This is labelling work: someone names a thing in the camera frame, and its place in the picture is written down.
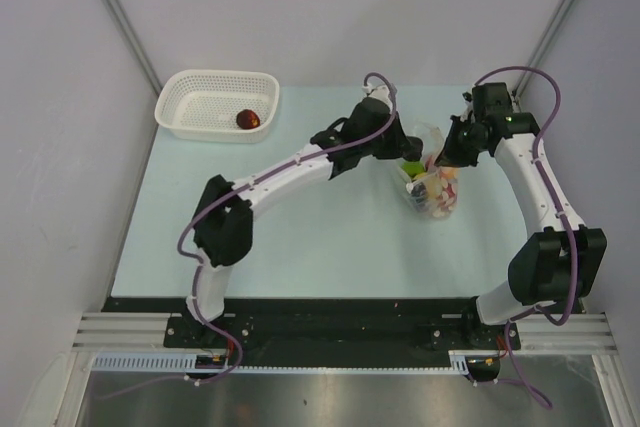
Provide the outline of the clear polka dot zip bag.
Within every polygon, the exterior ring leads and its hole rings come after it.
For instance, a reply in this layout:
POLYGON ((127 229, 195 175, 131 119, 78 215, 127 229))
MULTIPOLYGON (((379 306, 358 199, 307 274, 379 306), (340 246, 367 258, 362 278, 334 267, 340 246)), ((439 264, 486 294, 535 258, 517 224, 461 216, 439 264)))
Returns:
POLYGON ((457 206, 458 169, 435 165, 444 145, 444 136, 438 127, 424 122, 415 123, 409 135, 422 140, 423 154, 418 161, 424 165, 425 172, 430 176, 424 182, 413 182, 401 169, 402 163, 406 160, 398 159, 392 163, 390 170, 396 191, 414 211, 426 218, 447 219, 457 206), (457 196, 445 201, 442 199, 442 190, 448 183, 457 184, 457 196))

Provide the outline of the dark red fake plum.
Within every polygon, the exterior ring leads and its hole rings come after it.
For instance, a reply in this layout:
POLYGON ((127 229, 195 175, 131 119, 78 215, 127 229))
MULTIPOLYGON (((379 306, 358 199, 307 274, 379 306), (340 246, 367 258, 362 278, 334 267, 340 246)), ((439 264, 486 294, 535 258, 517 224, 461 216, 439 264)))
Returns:
POLYGON ((261 119, 251 109, 244 109, 236 115, 236 124, 242 130, 254 130, 261 126, 261 119))

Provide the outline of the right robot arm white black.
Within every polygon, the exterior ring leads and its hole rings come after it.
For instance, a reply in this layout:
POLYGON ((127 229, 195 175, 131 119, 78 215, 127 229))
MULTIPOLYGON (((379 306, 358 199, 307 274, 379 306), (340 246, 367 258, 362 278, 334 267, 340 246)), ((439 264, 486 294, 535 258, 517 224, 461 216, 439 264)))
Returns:
POLYGON ((532 114, 514 110, 505 84, 476 84, 464 98, 467 109, 452 117, 435 164, 474 167, 488 153, 514 191, 527 232, 506 281, 477 297, 476 314, 461 323, 463 340, 484 348, 496 338, 497 325, 547 314, 555 305, 565 309, 557 323, 565 323, 576 301, 593 289, 607 238, 572 207, 548 161, 542 127, 532 114))

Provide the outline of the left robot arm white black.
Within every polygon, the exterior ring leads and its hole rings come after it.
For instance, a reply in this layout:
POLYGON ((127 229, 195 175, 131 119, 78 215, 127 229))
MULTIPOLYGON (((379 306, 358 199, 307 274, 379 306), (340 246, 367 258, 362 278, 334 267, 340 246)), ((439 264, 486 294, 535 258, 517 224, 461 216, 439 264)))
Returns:
POLYGON ((214 344, 221 334, 217 319, 232 268, 253 247, 254 223, 268 209, 298 190, 334 179, 366 157, 415 161, 423 142, 405 133, 395 101, 364 97, 348 117, 341 117, 311 137, 300 151, 275 166, 231 182, 209 179, 177 250, 197 261, 186 305, 191 315, 186 334, 197 345, 214 344))

